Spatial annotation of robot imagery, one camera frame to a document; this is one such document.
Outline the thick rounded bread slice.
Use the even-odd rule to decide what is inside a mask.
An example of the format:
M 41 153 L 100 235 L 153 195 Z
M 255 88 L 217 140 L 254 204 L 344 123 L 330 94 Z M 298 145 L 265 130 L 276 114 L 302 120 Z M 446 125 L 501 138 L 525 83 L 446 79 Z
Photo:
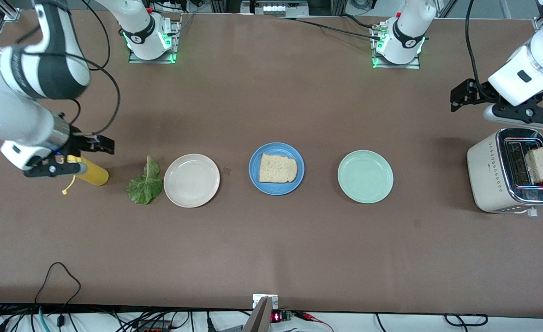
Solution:
M 543 147 L 528 151 L 525 154 L 525 164 L 531 180 L 535 184 L 543 184 Z

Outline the beige round plate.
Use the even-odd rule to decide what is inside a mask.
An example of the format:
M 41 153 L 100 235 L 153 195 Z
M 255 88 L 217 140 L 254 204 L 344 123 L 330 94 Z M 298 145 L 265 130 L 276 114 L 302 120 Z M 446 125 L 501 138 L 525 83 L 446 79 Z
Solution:
M 168 166 L 163 188 L 177 206 L 197 208 L 212 200 L 220 182 L 221 173 L 213 160 L 203 154 L 186 154 Z

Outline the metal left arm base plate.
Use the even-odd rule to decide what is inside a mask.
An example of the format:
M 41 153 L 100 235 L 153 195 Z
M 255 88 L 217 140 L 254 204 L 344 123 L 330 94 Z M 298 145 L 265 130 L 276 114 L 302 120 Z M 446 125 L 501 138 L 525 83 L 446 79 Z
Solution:
M 419 54 L 421 46 L 425 39 L 416 47 L 405 49 L 396 46 L 398 41 L 389 36 L 387 22 L 372 25 L 369 28 L 370 36 L 376 36 L 376 40 L 371 41 L 372 48 L 372 66 L 380 69 L 419 69 Z

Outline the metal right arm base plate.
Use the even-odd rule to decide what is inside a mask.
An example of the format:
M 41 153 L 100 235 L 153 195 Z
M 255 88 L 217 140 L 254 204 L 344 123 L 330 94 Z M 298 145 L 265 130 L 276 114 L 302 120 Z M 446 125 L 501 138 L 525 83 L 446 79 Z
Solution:
M 176 63 L 181 21 L 172 21 L 157 13 L 152 13 L 151 17 L 155 19 L 155 30 L 142 44 L 136 44 L 125 37 L 129 49 L 129 63 Z

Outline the square bread slice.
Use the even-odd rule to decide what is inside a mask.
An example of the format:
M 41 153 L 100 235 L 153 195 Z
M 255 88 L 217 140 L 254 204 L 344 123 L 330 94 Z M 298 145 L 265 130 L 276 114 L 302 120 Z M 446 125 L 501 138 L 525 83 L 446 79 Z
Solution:
M 298 174 L 295 159 L 284 155 L 262 154 L 258 181 L 262 183 L 291 183 Z

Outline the white power strip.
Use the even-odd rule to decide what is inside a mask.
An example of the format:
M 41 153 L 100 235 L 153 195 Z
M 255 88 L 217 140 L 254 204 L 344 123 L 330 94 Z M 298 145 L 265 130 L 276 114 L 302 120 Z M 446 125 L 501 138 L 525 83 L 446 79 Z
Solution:
M 240 13 L 298 18 L 309 15 L 307 0 L 240 0 Z

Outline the small white bracket box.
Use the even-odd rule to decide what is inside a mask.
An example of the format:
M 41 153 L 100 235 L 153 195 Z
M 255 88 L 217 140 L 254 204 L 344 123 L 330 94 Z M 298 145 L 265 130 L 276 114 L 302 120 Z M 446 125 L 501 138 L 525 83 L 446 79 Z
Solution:
M 253 294 L 252 295 L 252 308 L 255 309 L 255 307 L 258 305 L 259 301 L 263 297 L 270 297 L 271 302 L 273 303 L 273 310 L 278 310 L 278 295 L 277 294 Z

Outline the yellow squeeze sauce bottle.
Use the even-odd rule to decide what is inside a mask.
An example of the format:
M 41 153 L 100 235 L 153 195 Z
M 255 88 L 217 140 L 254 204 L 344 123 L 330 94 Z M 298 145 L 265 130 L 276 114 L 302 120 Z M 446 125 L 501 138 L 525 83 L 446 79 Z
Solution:
M 109 180 L 109 173 L 107 170 L 84 157 L 74 157 L 72 155 L 68 155 L 66 159 L 63 158 L 63 160 L 65 165 L 77 164 L 80 168 L 79 171 L 72 176 L 72 180 L 69 185 L 62 190 L 63 195 L 67 194 L 67 191 L 72 187 L 77 179 L 81 179 L 95 186 L 104 185 Z

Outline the beige chrome toaster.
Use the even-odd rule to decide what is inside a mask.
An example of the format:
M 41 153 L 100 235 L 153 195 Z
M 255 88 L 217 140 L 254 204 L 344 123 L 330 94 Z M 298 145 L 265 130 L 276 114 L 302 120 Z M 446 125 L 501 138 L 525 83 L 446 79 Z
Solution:
M 472 146 L 467 167 L 472 195 L 480 210 L 537 216 L 543 206 L 543 184 L 535 184 L 525 154 L 543 147 L 543 135 L 527 128 L 504 128 Z

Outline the blue round plate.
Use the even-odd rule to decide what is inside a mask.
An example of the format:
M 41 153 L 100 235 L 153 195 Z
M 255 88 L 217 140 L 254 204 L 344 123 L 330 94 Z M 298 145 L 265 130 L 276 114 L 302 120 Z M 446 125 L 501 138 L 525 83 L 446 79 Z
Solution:
M 295 160 L 297 165 L 295 179 L 285 183 L 270 183 L 259 181 L 259 170 L 261 168 L 263 154 L 287 157 Z M 249 161 L 249 176 L 253 185 L 265 194 L 272 196 L 283 196 L 295 191 L 304 179 L 305 164 L 302 155 L 292 147 L 283 142 L 271 142 L 262 145 L 257 149 Z

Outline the green lettuce leaf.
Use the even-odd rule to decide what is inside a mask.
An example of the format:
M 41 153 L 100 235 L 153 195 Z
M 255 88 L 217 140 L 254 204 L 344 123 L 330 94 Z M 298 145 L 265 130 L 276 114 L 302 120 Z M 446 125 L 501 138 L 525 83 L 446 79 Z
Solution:
M 147 205 L 160 195 L 163 188 L 160 172 L 159 163 L 148 155 L 143 173 L 133 178 L 126 187 L 130 200 L 135 204 Z

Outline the pale green round plate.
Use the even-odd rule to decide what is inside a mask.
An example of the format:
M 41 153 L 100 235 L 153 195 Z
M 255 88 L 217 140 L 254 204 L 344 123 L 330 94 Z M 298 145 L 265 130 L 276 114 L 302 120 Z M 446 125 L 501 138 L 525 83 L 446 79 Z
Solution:
M 383 156 L 369 150 L 356 150 L 341 160 L 337 181 L 343 193 L 353 201 L 374 204 L 391 193 L 394 173 Z

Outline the grey metal bar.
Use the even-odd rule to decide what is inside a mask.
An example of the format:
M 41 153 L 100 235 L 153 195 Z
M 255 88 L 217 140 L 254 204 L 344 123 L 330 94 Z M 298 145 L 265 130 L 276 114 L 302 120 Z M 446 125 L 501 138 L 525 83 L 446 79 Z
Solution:
M 273 303 L 270 297 L 263 297 L 250 317 L 244 324 L 241 332 L 270 332 L 270 314 L 273 311 Z

